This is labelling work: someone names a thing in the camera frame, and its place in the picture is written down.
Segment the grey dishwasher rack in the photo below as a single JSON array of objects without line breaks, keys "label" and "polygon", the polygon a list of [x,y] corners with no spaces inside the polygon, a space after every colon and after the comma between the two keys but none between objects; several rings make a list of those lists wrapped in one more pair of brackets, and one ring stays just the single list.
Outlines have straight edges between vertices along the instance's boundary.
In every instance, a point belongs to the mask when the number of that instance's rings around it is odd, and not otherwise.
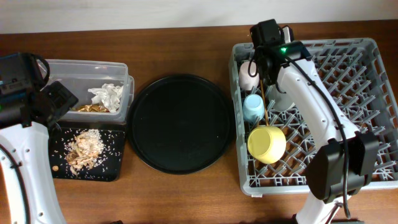
[{"label": "grey dishwasher rack", "polygon": [[[397,103],[376,42],[369,38],[307,40],[307,50],[326,89],[340,109],[362,133],[379,140],[370,190],[397,187]],[[297,108],[278,111],[274,100],[266,103],[268,123],[287,137],[282,158],[263,164],[248,153],[246,140],[254,125],[243,119],[242,105],[248,93],[238,83],[243,62],[254,53],[252,44],[236,44],[229,58],[229,82],[236,122],[239,183],[251,197],[267,194],[305,194],[304,171],[316,150],[314,140]]]}]

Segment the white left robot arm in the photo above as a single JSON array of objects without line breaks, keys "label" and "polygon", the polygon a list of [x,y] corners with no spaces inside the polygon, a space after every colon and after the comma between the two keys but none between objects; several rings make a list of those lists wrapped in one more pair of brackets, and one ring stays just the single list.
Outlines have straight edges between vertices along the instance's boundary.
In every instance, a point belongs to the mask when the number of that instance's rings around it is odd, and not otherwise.
[{"label": "white left robot arm", "polygon": [[41,93],[49,106],[44,123],[15,124],[1,130],[1,169],[12,223],[65,223],[53,182],[49,161],[49,132],[78,102],[60,82]]}]

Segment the yellow bowl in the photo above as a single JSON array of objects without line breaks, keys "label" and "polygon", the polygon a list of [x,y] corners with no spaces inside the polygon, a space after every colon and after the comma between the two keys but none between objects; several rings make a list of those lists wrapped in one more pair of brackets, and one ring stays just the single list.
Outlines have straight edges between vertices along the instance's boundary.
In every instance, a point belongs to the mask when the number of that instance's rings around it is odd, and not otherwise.
[{"label": "yellow bowl", "polygon": [[284,154],[287,141],[281,129],[275,126],[258,126],[254,128],[247,140],[247,149],[263,164],[273,164]]}]

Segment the blue cup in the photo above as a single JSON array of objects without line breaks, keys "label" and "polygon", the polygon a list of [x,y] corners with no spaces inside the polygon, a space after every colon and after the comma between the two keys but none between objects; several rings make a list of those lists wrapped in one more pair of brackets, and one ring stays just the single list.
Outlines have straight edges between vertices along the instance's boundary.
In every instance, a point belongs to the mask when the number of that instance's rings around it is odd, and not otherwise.
[{"label": "blue cup", "polygon": [[243,103],[243,118],[245,121],[255,123],[258,118],[265,115],[265,107],[262,97],[257,94],[248,95]]}]

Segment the pink cup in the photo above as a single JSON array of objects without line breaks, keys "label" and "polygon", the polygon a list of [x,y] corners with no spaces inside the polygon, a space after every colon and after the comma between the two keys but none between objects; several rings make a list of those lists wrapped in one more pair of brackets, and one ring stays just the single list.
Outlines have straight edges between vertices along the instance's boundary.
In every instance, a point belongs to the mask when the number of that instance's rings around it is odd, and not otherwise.
[{"label": "pink cup", "polygon": [[251,91],[259,85],[259,75],[256,72],[256,63],[249,61],[242,63],[239,69],[239,86],[242,90]]}]

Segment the white tissue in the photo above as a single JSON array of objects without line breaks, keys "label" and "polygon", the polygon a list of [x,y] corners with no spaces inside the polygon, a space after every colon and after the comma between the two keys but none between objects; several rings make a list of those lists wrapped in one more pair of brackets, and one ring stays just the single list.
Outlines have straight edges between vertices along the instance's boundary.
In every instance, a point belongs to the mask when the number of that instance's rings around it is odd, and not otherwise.
[{"label": "white tissue", "polygon": [[88,93],[94,94],[91,102],[93,105],[104,106],[110,113],[115,113],[120,107],[123,86],[114,84],[103,84],[101,88],[90,88]]}]

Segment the gold brown snack wrapper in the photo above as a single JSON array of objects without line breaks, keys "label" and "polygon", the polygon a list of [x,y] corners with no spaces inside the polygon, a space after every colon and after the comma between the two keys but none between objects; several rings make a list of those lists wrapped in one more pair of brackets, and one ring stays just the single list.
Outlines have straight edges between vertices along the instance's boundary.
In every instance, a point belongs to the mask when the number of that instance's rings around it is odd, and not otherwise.
[{"label": "gold brown snack wrapper", "polygon": [[77,108],[74,108],[73,111],[77,112],[92,112],[92,113],[109,113],[109,110],[103,105],[95,104],[95,105],[81,105]]}]

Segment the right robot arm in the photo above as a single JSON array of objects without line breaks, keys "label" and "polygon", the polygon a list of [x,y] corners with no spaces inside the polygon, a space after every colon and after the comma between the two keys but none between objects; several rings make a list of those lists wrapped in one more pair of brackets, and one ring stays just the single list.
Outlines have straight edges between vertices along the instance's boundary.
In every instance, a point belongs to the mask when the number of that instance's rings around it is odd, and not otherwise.
[{"label": "right robot arm", "polygon": [[317,150],[305,168],[310,192],[295,222],[330,223],[339,208],[350,218],[348,199],[372,180],[376,135],[362,133],[340,110],[300,41],[257,45],[254,59],[258,71],[293,101]]}]

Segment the clear plastic waste bin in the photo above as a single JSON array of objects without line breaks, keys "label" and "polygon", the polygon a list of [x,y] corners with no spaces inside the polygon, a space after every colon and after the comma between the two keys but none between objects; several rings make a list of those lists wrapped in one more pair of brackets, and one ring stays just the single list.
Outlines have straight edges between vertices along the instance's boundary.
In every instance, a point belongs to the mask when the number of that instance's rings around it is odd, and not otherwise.
[{"label": "clear plastic waste bin", "polygon": [[104,84],[123,87],[120,107],[116,112],[77,112],[70,110],[61,118],[62,121],[125,122],[128,108],[134,98],[134,79],[128,74],[126,64],[60,59],[48,59],[47,62],[50,67],[49,83],[58,81],[68,88],[78,98],[76,108],[91,103],[94,94],[88,92],[90,88],[100,88]]}]

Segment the round black serving tray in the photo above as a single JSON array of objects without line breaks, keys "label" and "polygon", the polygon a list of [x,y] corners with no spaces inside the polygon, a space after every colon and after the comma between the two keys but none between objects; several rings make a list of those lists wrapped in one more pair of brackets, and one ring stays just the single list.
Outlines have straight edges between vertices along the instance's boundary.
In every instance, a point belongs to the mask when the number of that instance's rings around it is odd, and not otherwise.
[{"label": "round black serving tray", "polygon": [[149,167],[174,175],[201,171],[229,148],[235,120],[231,98],[191,74],[148,84],[132,102],[127,139]]}]

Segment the wooden chopstick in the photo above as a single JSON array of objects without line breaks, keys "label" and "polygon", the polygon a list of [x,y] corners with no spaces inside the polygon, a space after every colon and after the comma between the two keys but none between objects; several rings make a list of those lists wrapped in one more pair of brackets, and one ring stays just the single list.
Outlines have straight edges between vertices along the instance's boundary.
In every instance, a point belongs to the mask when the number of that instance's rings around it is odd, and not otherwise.
[{"label": "wooden chopstick", "polygon": [[267,106],[266,106],[266,98],[265,98],[263,79],[260,79],[260,87],[261,87],[261,96],[262,96],[263,105],[264,105],[264,120],[265,120],[266,126],[268,126],[269,125],[269,120],[268,120],[268,113],[267,113]]}]

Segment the grey plate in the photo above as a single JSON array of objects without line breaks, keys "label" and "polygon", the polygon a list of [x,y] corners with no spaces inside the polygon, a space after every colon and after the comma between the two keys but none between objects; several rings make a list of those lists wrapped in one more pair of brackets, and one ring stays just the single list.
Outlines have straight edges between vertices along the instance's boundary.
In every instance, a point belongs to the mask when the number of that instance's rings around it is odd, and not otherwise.
[{"label": "grey plate", "polygon": [[295,103],[290,99],[286,93],[280,93],[275,85],[271,85],[271,90],[268,94],[269,101],[274,101],[273,110],[283,112],[292,109]]}]

